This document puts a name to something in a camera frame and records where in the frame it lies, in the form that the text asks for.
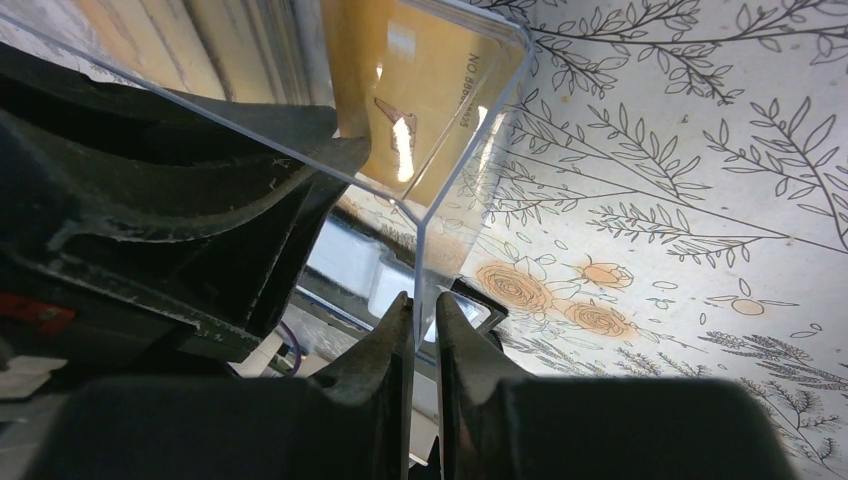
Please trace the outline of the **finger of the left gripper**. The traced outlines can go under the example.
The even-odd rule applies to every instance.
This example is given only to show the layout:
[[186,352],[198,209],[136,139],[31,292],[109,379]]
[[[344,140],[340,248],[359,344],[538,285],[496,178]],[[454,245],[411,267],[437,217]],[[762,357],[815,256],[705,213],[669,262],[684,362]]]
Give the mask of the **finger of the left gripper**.
[[276,326],[369,144],[326,106],[225,103],[320,170],[153,92],[1,49],[1,345],[236,362]]

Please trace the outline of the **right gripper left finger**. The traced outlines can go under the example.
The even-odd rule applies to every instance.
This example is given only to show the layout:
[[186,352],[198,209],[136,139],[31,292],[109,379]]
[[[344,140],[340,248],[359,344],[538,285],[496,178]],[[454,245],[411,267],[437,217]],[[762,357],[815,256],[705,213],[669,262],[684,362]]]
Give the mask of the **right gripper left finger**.
[[118,377],[60,409],[28,479],[404,479],[413,302],[308,377]]

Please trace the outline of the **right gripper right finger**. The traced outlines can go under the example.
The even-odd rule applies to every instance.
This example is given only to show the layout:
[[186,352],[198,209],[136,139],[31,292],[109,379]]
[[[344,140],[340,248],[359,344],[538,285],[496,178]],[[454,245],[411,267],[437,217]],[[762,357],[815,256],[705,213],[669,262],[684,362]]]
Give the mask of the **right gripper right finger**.
[[714,379],[539,377],[441,294],[446,479],[791,479],[761,407]]

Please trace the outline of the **clear plastic card box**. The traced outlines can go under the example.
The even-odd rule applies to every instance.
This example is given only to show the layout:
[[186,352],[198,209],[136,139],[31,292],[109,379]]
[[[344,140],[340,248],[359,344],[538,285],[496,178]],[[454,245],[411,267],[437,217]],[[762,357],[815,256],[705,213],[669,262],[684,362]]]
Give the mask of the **clear plastic card box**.
[[424,208],[390,198],[360,175],[371,145],[339,133],[321,2],[5,1],[1,22],[396,204],[416,228],[414,335],[422,341],[436,290],[457,271],[430,250],[431,223],[460,170],[494,137],[530,41],[517,24],[527,58],[492,124]]

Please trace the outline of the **black leather card holder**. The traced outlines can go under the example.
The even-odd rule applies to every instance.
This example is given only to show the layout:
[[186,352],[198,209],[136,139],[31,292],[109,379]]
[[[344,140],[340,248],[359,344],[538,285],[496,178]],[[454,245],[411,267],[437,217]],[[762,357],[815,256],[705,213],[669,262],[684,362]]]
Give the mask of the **black leather card holder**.
[[326,218],[290,304],[359,339],[398,293],[412,295],[412,252],[335,208]]

